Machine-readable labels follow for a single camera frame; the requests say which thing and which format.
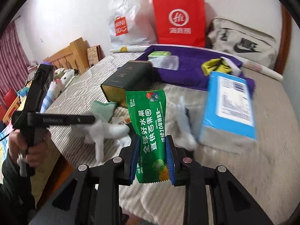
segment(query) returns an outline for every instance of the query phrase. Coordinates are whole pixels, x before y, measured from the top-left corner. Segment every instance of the striped mattress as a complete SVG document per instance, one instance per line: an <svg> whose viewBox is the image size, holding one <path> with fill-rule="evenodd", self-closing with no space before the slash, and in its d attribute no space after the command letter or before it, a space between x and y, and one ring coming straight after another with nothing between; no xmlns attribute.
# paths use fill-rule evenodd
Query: striped mattress
<svg viewBox="0 0 300 225"><path fill-rule="evenodd" d="M47 113L81 114L89 110L94 100L107 102L100 84L117 67L142 53L115 53L102 59L69 86L49 107ZM239 155L199 145L195 159L202 165L215 168L226 166L259 203L274 224L289 218L300 201L300 134L291 107L280 82L244 69L246 77L253 78L256 90L253 108L258 142L254 148ZM183 95L190 111L204 109L205 91L156 83L153 89L164 89L167 97L166 134L178 137L175 105ZM128 113L117 108L114 116ZM74 167L87 164L97 166L95 148L85 145L83 139L75 138L70 127L52 126L52 140L58 150ZM105 160L118 156L123 146L113 140L104 142ZM210 224L213 224L209 188L207 187ZM120 186L120 206L145 220L160 225L181 225L183 222L185 189L173 187L170 181L139 184L135 179L130 187Z"/></svg>

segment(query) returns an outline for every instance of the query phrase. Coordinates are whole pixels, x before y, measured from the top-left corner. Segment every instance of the kiwi slice illustration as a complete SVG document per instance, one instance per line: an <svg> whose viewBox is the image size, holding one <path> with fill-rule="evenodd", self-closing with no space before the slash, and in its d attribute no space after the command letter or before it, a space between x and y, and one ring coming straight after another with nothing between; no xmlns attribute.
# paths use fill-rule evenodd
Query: kiwi slice illustration
<svg viewBox="0 0 300 225"><path fill-rule="evenodd" d="M163 169L165 168L165 162L161 159L157 159L153 165L152 168L154 169L154 171L156 172L161 172L163 171Z"/></svg>

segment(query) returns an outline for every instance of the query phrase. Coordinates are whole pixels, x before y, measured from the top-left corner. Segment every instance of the black and gold box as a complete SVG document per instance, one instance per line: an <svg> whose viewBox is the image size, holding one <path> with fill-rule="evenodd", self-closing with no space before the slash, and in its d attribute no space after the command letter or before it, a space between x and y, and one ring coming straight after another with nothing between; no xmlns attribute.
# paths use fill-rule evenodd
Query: black and gold box
<svg viewBox="0 0 300 225"><path fill-rule="evenodd" d="M147 91L153 83L152 64L148 61L129 61L107 80L101 88L107 101L126 107L126 91Z"/></svg>

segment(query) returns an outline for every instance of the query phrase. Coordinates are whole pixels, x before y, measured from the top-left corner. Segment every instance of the blue box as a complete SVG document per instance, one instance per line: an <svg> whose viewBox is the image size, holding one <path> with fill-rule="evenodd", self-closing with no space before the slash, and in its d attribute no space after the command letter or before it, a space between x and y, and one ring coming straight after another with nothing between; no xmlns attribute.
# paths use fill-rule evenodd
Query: blue box
<svg viewBox="0 0 300 225"><path fill-rule="evenodd" d="M243 153L256 143L251 98L245 80L211 72L200 132L202 144Z"/></svg>

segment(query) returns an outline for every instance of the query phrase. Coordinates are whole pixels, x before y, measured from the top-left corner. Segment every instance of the white circular logo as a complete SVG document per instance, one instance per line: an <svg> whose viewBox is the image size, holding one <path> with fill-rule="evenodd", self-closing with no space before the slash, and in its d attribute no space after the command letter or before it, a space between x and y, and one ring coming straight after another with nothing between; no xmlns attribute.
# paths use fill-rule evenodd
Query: white circular logo
<svg viewBox="0 0 300 225"><path fill-rule="evenodd" d="M188 13L183 9L174 9L169 13L169 21L174 26L184 26L188 20Z"/></svg>

